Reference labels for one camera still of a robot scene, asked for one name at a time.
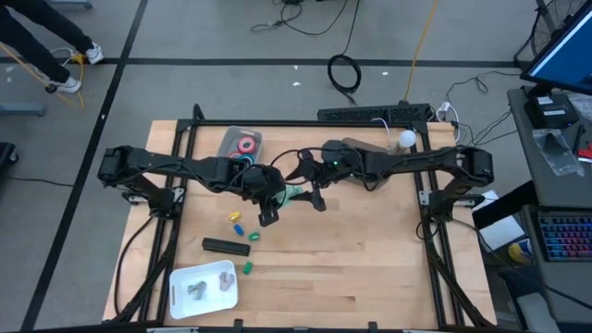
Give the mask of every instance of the white ball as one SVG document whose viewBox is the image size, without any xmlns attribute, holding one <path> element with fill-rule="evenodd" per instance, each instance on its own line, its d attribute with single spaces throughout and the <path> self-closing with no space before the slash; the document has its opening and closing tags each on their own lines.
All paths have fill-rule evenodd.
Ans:
<svg viewBox="0 0 592 333">
<path fill-rule="evenodd" d="M 412 130 L 406 129 L 399 136 L 399 146 L 409 148 L 415 144 L 416 140 L 415 133 Z"/>
</svg>

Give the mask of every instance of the keyboard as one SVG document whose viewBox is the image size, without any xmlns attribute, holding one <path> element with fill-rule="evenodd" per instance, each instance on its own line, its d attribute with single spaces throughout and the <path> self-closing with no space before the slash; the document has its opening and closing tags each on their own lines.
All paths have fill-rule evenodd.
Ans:
<svg viewBox="0 0 592 333">
<path fill-rule="evenodd" d="M 316 113 L 318 120 L 370 121 L 379 117 L 389 124 L 427 121 L 430 115 L 429 104 L 342 107 L 321 109 Z"/>
<path fill-rule="evenodd" d="M 592 212 L 538 213 L 549 261 L 592 261 Z"/>
</svg>

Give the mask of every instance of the colorful keyboard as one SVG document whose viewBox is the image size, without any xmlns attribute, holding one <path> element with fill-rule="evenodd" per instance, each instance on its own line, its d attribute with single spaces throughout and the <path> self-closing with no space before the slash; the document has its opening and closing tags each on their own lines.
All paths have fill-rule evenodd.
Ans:
<svg viewBox="0 0 592 333">
<path fill-rule="evenodd" d="M 550 261 L 592 260 L 592 213 L 539 213 L 538 222 Z"/>
</svg>

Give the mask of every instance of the tape roll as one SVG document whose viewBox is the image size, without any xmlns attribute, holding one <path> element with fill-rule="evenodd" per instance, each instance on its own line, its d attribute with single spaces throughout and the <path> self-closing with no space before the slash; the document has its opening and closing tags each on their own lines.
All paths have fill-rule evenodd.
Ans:
<svg viewBox="0 0 592 333">
<path fill-rule="evenodd" d="M 230 158 L 239 158 L 240 159 L 241 156 L 242 156 L 242 154 L 239 152 L 232 152 L 232 153 L 228 154 L 228 157 L 230 157 Z"/>
<path fill-rule="evenodd" d="M 242 137 L 239 140 L 239 152 L 250 154 L 255 151 L 255 139 L 252 137 Z"/>
<path fill-rule="evenodd" d="M 239 157 L 239 159 L 247 161 L 249 165 L 255 163 L 255 161 L 253 160 L 253 156 L 250 154 L 243 154 Z"/>
</svg>

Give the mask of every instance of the yellow cable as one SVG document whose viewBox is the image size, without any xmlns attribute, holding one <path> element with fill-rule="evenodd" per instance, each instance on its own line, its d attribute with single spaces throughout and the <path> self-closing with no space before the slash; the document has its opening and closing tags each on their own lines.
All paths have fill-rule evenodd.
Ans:
<svg viewBox="0 0 592 333">
<path fill-rule="evenodd" d="M 411 82 L 413 80 L 413 73 L 415 72 L 415 63 L 417 62 L 417 57 L 419 56 L 419 50 L 422 48 L 422 43 L 424 42 L 424 38 L 427 35 L 427 30 L 429 29 L 430 23 L 432 23 L 432 18 L 436 13 L 436 8 L 438 7 L 438 0 L 434 0 L 434 5 L 432 5 L 432 11 L 429 13 L 429 17 L 427 18 L 427 22 L 424 26 L 424 31 L 422 32 L 422 37 L 419 39 L 419 43 L 417 44 L 417 48 L 415 49 L 415 55 L 413 56 L 413 62 L 411 64 L 411 72 L 409 73 L 409 79 L 407 80 L 407 90 L 405 91 L 405 96 L 403 97 L 403 101 L 407 101 L 407 96 L 409 95 L 409 91 L 411 90 Z"/>
<path fill-rule="evenodd" d="M 17 62 L 23 68 L 25 68 L 29 72 L 29 74 L 31 74 L 35 79 L 37 79 L 42 85 L 44 85 L 45 87 L 49 87 L 49 84 L 47 84 L 47 82 L 45 82 L 39 75 L 37 75 L 37 73 L 35 73 L 34 71 L 32 71 L 16 55 L 14 55 L 12 52 L 10 52 L 10 50 L 8 50 L 8 48 L 6 48 L 6 46 L 3 43 L 0 43 L 0 47 L 2 47 L 2 49 L 4 50 L 4 52 L 6 52 L 7 55 L 9 55 L 13 59 L 17 60 Z M 80 81 L 82 81 L 83 76 L 84 76 L 84 66 L 82 64 L 80 64 Z M 80 92 L 77 93 L 77 95 L 78 95 L 78 97 L 80 99 L 80 104 L 79 105 L 77 105 L 76 103 L 70 101 L 68 98 L 64 97 L 59 92 L 56 92 L 55 94 L 57 94 L 57 97 L 61 98 L 64 102 L 68 103 L 69 105 L 72 105 L 72 106 L 75 106 L 75 107 L 79 107 L 79 108 L 84 108 L 84 106 L 85 106 L 84 105 L 84 99 L 82 98 L 82 95 L 80 94 Z"/>
</svg>

